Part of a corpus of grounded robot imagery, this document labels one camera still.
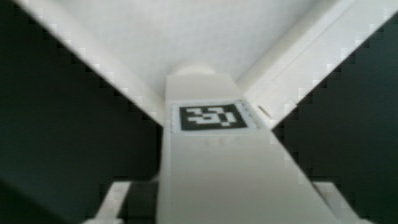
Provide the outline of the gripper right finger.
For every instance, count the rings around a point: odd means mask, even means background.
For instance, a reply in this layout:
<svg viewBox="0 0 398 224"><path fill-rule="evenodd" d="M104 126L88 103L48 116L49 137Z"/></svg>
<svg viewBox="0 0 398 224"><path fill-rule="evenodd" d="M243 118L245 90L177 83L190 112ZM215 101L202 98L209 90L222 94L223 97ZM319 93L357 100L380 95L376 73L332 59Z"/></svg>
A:
<svg viewBox="0 0 398 224"><path fill-rule="evenodd" d="M312 183L339 224L373 224L353 211L348 201L332 182Z"/></svg>

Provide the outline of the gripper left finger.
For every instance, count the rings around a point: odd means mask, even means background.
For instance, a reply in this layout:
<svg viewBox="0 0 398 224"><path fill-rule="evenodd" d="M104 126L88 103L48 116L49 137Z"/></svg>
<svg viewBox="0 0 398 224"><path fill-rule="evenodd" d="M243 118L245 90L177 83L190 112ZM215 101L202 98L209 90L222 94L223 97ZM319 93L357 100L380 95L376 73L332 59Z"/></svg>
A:
<svg viewBox="0 0 398 224"><path fill-rule="evenodd" d="M115 181L94 216L81 224L152 224L156 184Z"/></svg>

